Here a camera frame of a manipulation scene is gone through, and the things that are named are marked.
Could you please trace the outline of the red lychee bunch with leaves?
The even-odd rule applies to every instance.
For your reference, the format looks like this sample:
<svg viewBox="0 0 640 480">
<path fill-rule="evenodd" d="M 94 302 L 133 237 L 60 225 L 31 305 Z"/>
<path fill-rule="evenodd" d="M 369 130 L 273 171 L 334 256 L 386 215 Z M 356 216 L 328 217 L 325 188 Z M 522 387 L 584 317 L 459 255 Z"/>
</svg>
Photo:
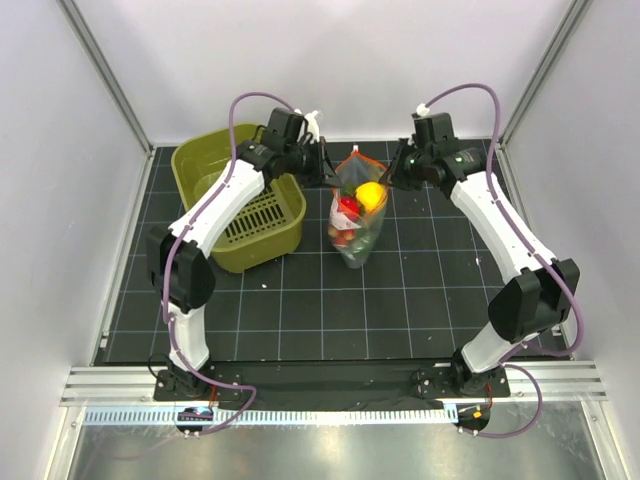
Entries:
<svg viewBox="0 0 640 480">
<path fill-rule="evenodd" d="M 336 249 L 351 254 L 370 249 L 373 242 L 373 234 L 366 228 L 339 229 L 330 225 L 328 234 L 331 244 Z"/>
</svg>

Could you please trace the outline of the olive green plastic basket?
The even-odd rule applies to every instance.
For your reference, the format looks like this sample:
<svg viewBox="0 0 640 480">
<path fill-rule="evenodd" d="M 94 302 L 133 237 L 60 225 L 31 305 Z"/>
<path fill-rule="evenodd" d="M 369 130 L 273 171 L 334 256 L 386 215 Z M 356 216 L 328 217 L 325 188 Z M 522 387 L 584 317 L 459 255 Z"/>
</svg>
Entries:
<svg viewBox="0 0 640 480">
<path fill-rule="evenodd" d="M 185 209 L 170 225 L 174 235 L 181 233 L 189 213 L 226 173 L 230 157 L 227 129 L 192 138 L 174 151 L 171 167 Z M 242 273 L 292 253 L 301 244 L 306 211 L 298 181 L 284 174 L 238 211 L 213 245 L 211 257 L 224 270 Z"/>
</svg>

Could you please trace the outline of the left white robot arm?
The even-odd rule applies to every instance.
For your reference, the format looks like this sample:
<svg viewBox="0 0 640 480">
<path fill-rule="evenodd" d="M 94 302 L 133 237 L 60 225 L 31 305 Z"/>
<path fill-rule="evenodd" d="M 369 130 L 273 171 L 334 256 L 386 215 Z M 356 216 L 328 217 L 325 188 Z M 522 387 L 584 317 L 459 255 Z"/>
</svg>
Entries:
<svg viewBox="0 0 640 480">
<path fill-rule="evenodd" d="M 231 155 L 221 174 L 186 213 L 146 236 L 150 282 L 160 296 L 170 339 L 169 359 L 181 370 L 176 386 L 190 400 L 212 386 L 203 369 L 210 359 L 205 309 L 215 289 L 211 251 L 234 217 L 285 174 L 313 186 L 337 187 L 320 133 L 320 113 L 274 109 L 258 138 L 230 141 Z"/>
</svg>

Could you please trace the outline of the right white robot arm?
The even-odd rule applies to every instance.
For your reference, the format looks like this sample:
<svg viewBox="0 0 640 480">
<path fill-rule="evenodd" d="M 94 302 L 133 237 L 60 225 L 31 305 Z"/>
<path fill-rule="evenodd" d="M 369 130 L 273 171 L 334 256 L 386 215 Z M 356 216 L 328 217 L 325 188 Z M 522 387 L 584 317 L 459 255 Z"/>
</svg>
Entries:
<svg viewBox="0 0 640 480">
<path fill-rule="evenodd" d="M 462 148 L 449 114 L 420 106 L 412 119 L 415 132 L 399 139 L 383 183 L 439 190 L 479 233 L 504 283 L 489 302 L 487 324 L 451 359 L 452 390 L 472 396 L 496 376 L 501 361 L 568 317 L 580 271 L 535 237 L 487 173 L 486 154 Z"/>
</svg>

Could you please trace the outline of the clear zip top bag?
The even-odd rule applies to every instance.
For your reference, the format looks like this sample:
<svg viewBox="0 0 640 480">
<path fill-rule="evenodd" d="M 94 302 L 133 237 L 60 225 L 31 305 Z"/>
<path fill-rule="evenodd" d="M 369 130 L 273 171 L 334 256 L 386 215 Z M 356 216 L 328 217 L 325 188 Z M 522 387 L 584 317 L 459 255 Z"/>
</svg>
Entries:
<svg viewBox="0 0 640 480">
<path fill-rule="evenodd" d="M 347 267 L 361 268 L 381 233 L 389 189 L 380 182 L 386 167 L 353 145 L 336 168 L 341 188 L 333 189 L 328 236 Z"/>
</svg>

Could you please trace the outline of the yellow lemon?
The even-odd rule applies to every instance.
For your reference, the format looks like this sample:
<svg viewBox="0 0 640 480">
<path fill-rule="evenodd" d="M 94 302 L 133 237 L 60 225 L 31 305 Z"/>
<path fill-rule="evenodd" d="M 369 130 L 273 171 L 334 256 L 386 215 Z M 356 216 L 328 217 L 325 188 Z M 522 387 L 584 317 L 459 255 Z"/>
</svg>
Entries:
<svg viewBox="0 0 640 480">
<path fill-rule="evenodd" d="M 356 188 L 355 198 L 365 213 L 374 213 L 386 204 L 387 189 L 378 182 L 366 182 Z"/>
</svg>

